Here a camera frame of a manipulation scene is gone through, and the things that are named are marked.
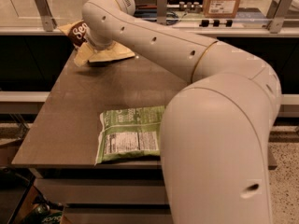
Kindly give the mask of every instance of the box label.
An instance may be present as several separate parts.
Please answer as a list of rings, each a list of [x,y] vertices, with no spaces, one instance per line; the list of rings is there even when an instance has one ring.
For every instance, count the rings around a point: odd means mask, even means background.
[[[233,13],[235,7],[235,0],[211,0],[209,5],[210,14]]]

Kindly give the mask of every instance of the floor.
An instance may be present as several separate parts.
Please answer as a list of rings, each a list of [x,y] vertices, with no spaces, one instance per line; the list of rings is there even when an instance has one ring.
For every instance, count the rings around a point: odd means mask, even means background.
[[[269,148],[278,164],[275,170],[269,171],[274,224],[299,223],[298,126],[298,119],[279,119],[270,133]],[[17,125],[0,124],[0,148],[18,135]]]

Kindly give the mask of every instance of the white robotic arm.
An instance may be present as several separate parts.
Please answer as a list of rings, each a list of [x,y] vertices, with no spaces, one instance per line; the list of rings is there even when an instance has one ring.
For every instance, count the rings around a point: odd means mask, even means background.
[[[164,182],[176,224],[270,224],[270,129],[281,90],[275,71],[244,50],[132,17],[134,0],[90,0],[88,41],[112,40],[192,85],[162,122]]]

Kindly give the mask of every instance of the cardboard box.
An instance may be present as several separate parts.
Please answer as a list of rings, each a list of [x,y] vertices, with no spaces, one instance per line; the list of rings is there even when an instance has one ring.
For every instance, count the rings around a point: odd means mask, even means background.
[[[206,18],[234,18],[241,0],[204,0]]]

